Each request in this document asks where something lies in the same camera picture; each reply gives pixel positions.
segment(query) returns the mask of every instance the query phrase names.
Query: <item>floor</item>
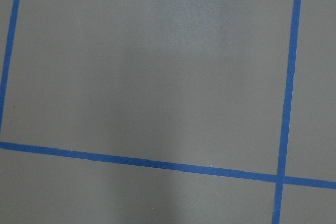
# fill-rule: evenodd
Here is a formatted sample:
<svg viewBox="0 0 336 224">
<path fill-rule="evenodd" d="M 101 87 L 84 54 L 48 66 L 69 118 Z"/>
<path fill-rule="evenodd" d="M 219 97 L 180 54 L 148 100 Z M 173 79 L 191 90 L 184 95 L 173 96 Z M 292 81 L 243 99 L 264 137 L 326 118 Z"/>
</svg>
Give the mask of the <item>floor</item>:
<svg viewBox="0 0 336 224">
<path fill-rule="evenodd" d="M 333 2 L 0 0 L 0 222 L 335 224 Z"/>
</svg>

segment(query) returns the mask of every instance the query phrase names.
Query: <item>blue line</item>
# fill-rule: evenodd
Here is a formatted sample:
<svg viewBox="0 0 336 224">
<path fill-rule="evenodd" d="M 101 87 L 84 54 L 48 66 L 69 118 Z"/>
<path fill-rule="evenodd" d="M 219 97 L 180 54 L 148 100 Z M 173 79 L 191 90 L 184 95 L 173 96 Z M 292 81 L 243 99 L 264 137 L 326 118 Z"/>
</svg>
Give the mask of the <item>blue line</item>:
<svg viewBox="0 0 336 224">
<path fill-rule="evenodd" d="M 309 178 L 285 177 L 285 184 L 336 189 L 336 182 Z"/>
<path fill-rule="evenodd" d="M 290 39 L 289 39 L 285 100 L 283 102 L 284 110 L 282 112 L 282 126 L 281 126 L 277 181 L 274 196 L 274 211 L 273 211 L 272 224 L 280 223 L 282 192 L 284 190 L 283 184 L 285 180 L 285 169 L 286 169 L 290 112 L 292 106 L 292 95 L 294 85 L 295 60 L 296 60 L 296 50 L 298 42 L 300 7 L 301 7 L 301 0 L 294 0 Z"/>
<path fill-rule="evenodd" d="M 5 57 L 4 57 L 1 82 L 0 82 L 0 129 L 1 129 L 1 124 L 2 124 L 2 116 L 4 112 L 9 65 L 11 64 L 10 58 L 12 56 L 13 41 L 14 41 L 14 35 L 15 35 L 17 14 L 19 10 L 19 3 L 20 3 L 20 0 L 13 0 L 11 20 L 9 21 L 9 29 L 8 29 L 8 34 L 7 34 Z"/>
<path fill-rule="evenodd" d="M 179 163 L 170 163 L 148 159 L 121 157 L 106 154 L 89 153 L 89 152 L 70 151 L 70 150 L 40 147 L 34 145 L 0 142 L 0 149 L 46 154 L 60 157 L 79 158 L 79 159 L 101 161 L 115 164 L 134 165 L 134 166 L 151 167 L 158 169 L 167 169 L 167 170 L 178 170 L 181 172 L 188 172 L 188 173 L 199 173 L 199 174 L 208 174 L 222 177 L 252 179 L 273 183 L 275 183 L 276 181 L 276 176 L 271 174 L 244 172 L 240 170 L 230 170 L 230 169 L 222 169 L 206 166 L 197 166 L 197 165 L 186 165 Z"/>
</svg>

